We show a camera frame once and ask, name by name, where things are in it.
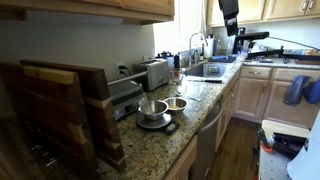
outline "wooden cutting board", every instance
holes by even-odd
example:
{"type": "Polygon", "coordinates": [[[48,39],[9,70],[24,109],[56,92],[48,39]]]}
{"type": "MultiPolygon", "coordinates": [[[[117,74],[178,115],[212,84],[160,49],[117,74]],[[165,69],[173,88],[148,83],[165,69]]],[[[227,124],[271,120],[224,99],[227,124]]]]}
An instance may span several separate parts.
{"type": "Polygon", "coordinates": [[[99,178],[77,73],[0,63],[0,76],[28,134],[79,177],[99,178]]]}
{"type": "Polygon", "coordinates": [[[104,70],[34,60],[20,60],[20,63],[78,73],[97,156],[123,171],[126,162],[104,70]]]}

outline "stainless steel bowl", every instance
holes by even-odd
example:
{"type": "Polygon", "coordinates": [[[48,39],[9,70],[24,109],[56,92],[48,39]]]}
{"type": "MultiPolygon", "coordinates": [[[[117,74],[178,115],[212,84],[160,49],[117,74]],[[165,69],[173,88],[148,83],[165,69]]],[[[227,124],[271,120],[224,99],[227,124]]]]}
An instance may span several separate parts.
{"type": "Polygon", "coordinates": [[[148,101],[142,104],[138,109],[138,111],[150,120],[161,119],[167,110],[168,104],[163,101],[148,101]]]}
{"type": "Polygon", "coordinates": [[[188,105],[187,101],[181,97],[171,97],[165,99],[164,102],[168,104],[168,110],[173,114],[181,113],[188,105]]]}

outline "blue towel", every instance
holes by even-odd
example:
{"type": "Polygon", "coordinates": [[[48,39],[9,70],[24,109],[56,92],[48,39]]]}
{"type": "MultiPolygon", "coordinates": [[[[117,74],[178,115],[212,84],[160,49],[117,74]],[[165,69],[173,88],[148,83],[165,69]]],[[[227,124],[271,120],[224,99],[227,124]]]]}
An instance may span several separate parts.
{"type": "Polygon", "coordinates": [[[310,83],[303,88],[302,94],[310,104],[317,104],[320,102],[320,78],[316,82],[310,83]]]}
{"type": "Polygon", "coordinates": [[[309,76],[297,75],[293,78],[284,98],[284,103],[290,106],[297,106],[302,99],[302,88],[309,83],[309,76]]]}

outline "kitchen scale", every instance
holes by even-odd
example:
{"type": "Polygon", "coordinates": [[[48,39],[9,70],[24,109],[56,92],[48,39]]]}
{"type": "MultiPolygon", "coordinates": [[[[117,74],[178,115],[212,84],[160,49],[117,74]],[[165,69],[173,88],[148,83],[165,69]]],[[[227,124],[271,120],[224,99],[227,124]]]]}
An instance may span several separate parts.
{"type": "Polygon", "coordinates": [[[159,120],[148,120],[143,114],[138,113],[136,123],[143,130],[164,132],[167,135],[175,132],[180,126],[179,123],[167,113],[164,113],[163,117],[159,120]]]}

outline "toaster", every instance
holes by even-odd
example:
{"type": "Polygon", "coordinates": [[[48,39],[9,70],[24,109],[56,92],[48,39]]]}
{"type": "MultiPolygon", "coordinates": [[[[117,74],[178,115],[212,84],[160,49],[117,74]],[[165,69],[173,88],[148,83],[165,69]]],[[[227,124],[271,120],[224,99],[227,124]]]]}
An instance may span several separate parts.
{"type": "Polygon", "coordinates": [[[146,91],[152,91],[169,82],[169,67],[167,60],[157,59],[133,64],[136,73],[147,71],[147,75],[138,81],[146,91]]]}

